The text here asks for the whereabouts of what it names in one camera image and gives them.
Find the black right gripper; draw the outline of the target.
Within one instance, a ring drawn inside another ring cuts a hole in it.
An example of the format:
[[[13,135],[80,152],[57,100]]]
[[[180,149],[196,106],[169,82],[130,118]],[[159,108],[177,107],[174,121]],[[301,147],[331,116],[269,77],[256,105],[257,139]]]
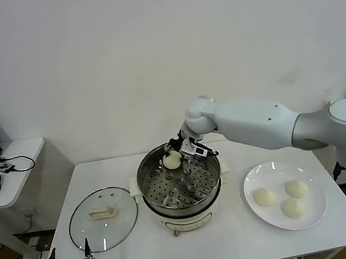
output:
[[[183,144],[190,145],[190,132],[187,128],[180,129],[176,137],[171,138],[168,141],[168,145],[164,146],[164,156],[168,157],[172,150],[180,150]],[[193,163],[193,156],[188,154],[182,154],[181,164],[183,168],[190,168]]]

